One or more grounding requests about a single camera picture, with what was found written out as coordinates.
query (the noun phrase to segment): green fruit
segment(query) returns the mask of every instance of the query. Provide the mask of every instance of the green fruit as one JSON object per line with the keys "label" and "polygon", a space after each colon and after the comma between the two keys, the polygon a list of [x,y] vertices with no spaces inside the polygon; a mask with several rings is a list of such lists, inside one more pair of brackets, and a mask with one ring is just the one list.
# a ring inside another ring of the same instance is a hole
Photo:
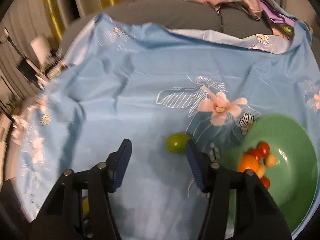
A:
{"label": "green fruit", "polygon": [[184,153],[186,151],[186,143],[192,139],[185,133],[173,133],[167,138],[167,149],[172,153]]}

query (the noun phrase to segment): flower petal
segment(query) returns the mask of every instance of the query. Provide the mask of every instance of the flower petal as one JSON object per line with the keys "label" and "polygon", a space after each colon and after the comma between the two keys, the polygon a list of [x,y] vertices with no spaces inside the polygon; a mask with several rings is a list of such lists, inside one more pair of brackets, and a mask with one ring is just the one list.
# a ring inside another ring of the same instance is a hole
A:
{"label": "flower petal", "polygon": [[211,99],[212,99],[213,101],[217,98],[216,95],[215,95],[214,93],[212,93],[209,88],[207,88],[207,87],[200,87],[200,88],[201,88],[202,90],[206,91],[206,92],[210,95],[210,97],[211,97]]}
{"label": "flower petal", "polygon": [[232,101],[231,105],[246,105],[248,103],[248,100],[245,98],[238,98],[235,101]]}
{"label": "flower petal", "polygon": [[234,118],[237,118],[241,114],[241,107],[239,106],[230,106],[227,110]]}
{"label": "flower petal", "polygon": [[227,113],[212,114],[210,122],[215,126],[222,126],[227,119]]}
{"label": "flower petal", "polygon": [[209,98],[203,99],[198,106],[198,111],[199,112],[214,112],[214,102]]}
{"label": "flower petal", "polygon": [[222,92],[222,91],[217,93],[217,98],[219,98],[219,99],[221,99],[221,100],[223,100],[225,102],[229,102],[226,94],[224,92]]}

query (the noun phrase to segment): orange fruit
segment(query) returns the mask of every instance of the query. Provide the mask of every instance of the orange fruit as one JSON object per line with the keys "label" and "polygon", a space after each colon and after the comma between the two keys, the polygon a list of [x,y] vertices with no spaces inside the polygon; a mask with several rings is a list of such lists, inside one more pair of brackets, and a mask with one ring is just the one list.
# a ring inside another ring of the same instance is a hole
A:
{"label": "orange fruit", "polygon": [[239,166],[238,166],[239,172],[244,172],[246,169],[250,169],[250,170],[253,170],[255,173],[257,173],[258,168],[259,168],[259,163],[256,157],[249,154],[242,155]]}

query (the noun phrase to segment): red cherry tomato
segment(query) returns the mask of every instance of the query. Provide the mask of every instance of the red cherry tomato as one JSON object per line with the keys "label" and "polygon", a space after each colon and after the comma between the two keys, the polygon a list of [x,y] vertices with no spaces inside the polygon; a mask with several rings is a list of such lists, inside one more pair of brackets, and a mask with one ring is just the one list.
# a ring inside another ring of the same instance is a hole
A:
{"label": "red cherry tomato", "polygon": [[258,144],[257,150],[258,150],[259,152],[261,152],[261,156],[262,156],[263,158],[268,157],[268,155],[269,155],[269,153],[270,153],[270,147],[269,147],[269,145],[268,145],[266,142],[260,142],[260,143]]}
{"label": "red cherry tomato", "polygon": [[250,148],[250,149],[247,151],[247,154],[256,157],[256,159],[257,159],[258,162],[262,159],[261,152],[259,152],[257,149]]}
{"label": "red cherry tomato", "polygon": [[266,189],[269,189],[270,187],[270,179],[268,179],[267,177],[263,176],[260,181],[262,182],[262,184],[264,185],[264,187]]}

